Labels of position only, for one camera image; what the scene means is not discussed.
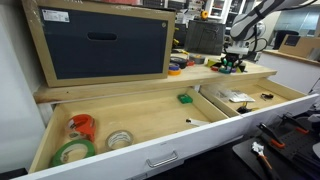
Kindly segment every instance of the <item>wooden drawer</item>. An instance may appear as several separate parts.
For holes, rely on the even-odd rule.
[[[274,123],[285,113],[294,116],[306,112],[318,97],[318,94],[308,96],[266,78],[201,86],[200,93],[230,117],[240,115],[236,110],[242,102],[234,103],[217,96],[218,91],[226,89],[239,90],[255,99],[255,102],[248,102],[247,108],[258,109],[241,114],[241,117],[249,119],[251,123],[248,130],[253,130],[260,122]],[[262,93],[273,94],[274,98],[264,100],[260,97]]]
[[[193,103],[180,103],[177,95],[185,93]],[[82,113],[96,121],[97,155],[49,168],[55,152],[70,141],[64,130],[67,121]],[[189,117],[211,123],[195,127],[185,122]],[[148,159],[155,164],[185,159],[241,136],[248,124],[241,117],[228,118],[191,88],[59,104],[34,158],[31,174],[22,178],[128,179],[157,168],[149,167]],[[133,134],[134,145],[107,151],[106,138],[119,129]]]

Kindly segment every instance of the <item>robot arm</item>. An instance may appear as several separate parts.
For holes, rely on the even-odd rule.
[[[234,41],[243,41],[254,36],[253,26],[268,14],[287,7],[300,5],[308,0],[264,0],[243,18],[236,18],[230,30]]]

